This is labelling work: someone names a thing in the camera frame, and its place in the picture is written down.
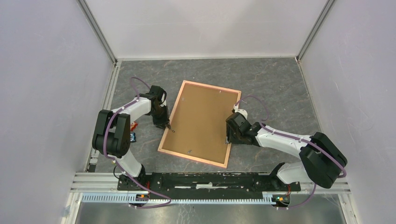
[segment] brown board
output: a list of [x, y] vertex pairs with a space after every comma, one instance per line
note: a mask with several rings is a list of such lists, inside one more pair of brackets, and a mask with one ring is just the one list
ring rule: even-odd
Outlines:
[[226, 168], [226, 119], [241, 91], [183, 81], [158, 151]]

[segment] wooden frame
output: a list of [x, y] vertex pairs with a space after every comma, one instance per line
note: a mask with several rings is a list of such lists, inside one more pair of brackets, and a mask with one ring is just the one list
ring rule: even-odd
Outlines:
[[[170, 114], [170, 123], [171, 124], [172, 124], [173, 117], [175, 116], [175, 112], [177, 110], [177, 105], [178, 105], [178, 103], [180, 101], [180, 97], [182, 95], [183, 89], [184, 89], [186, 84], [200, 86], [200, 87], [205, 87], [205, 88], [210, 88], [210, 89], [215, 89], [215, 90], [219, 90], [219, 91], [237, 93], [237, 101], [240, 99], [240, 95], [241, 95], [241, 91], [238, 91], [238, 90], [232, 90], [232, 89], [228, 89], [228, 88], [223, 88], [223, 87], [218, 87], [218, 86], [207, 85], [207, 84], [196, 83], [196, 82], [191, 82], [191, 81], [184, 80], [183, 83], [182, 83], [182, 86], [180, 87], [179, 94], [177, 95], [175, 106], [173, 107], [172, 113]], [[190, 155], [186, 155], [186, 154], [183, 154], [183, 153], [178, 153], [178, 152], [174, 152], [174, 151], [163, 149], [163, 145], [165, 143], [165, 139], [166, 139], [166, 136], [168, 135], [169, 131], [170, 130], [168, 128], [166, 128], [165, 131], [164, 131], [164, 134], [162, 136], [160, 145], [158, 147], [158, 151], [159, 152], [163, 152], [163, 153], [167, 153], [167, 154], [171, 154], [171, 155], [176, 155], [176, 156], [179, 156], [179, 157], [183, 157], [183, 158], [186, 158], [186, 159], [190, 159], [190, 160], [194, 160], [194, 161], [199, 161], [199, 162], [211, 164], [211, 165], [214, 165], [214, 166], [227, 168], [228, 159], [229, 159], [229, 156], [230, 156], [231, 144], [228, 144], [228, 146], [227, 146], [226, 157], [225, 157], [224, 163], [214, 162], [214, 161], [211, 161], [211, 160], [206, 160], [206, 159], [198, 158], [198, 157], [195, 157], [195, 156], [190, 156]]]

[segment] red object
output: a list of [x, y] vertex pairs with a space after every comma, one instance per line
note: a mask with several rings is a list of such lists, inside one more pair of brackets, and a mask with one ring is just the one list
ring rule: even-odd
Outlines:
[[134, 123], [131, 124], [131, 131], [132, 131], [132, 132], [134, 131], [134, 129], [136, 128], [136, 126], [137, 126], [137, 123], [136, 123], [136, 122], [134, 122]]

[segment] wall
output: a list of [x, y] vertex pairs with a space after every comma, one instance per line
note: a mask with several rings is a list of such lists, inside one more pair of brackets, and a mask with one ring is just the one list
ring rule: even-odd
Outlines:
[[395, 223], [396, 2], [337, 1], [302, 59], [323, 131], [349, 159], [361, 222]]
[[295, 56], [326, 0], [87, 0], [118, 58]]
[[0, 223], [59, 223], [112, 64], [75, 0], [0, 3]]

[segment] gray floor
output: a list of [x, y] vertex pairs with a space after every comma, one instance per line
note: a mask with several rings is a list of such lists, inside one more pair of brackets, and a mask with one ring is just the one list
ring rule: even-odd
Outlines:
[[[292, 195], [301, 203], [303, 195]], [[271, 205], [175, 204], [135, 210], [126, 204], [82, 203], [77, 224], [345, 224], [337, 195], [315, 195], [306, 205], [277, 211]]]
[[[159, 85], [168, 93], [170, 111], [183, 80], [195, 81], [242, 91], [265, 99], [269, 108], [267, 124], [273, 128], [298, 134], [314, 134], [319, 130], [304, 80], [294, 58], [200, 59], [175, 61], [122, 62], [112, 108], [131, 101], [135, 93], [130, 77], [140, 77], [148, 84]], [[139, 90], [147, 88], [138, 84]], [[252, 123], [265, 117], [265, 111], [254, 99], [243, 102]], [[130, 150], [147, 172], [267, 172], [280, 162], [297, 158], [271, 148], [233, 145], [228, 168], [191, 161], [157, 151], [163, 130], [153, 126], [151, 117], [137, 120], [137, 142]], [[102, 155], [96, 172], [112, 172], [114, 166]]]

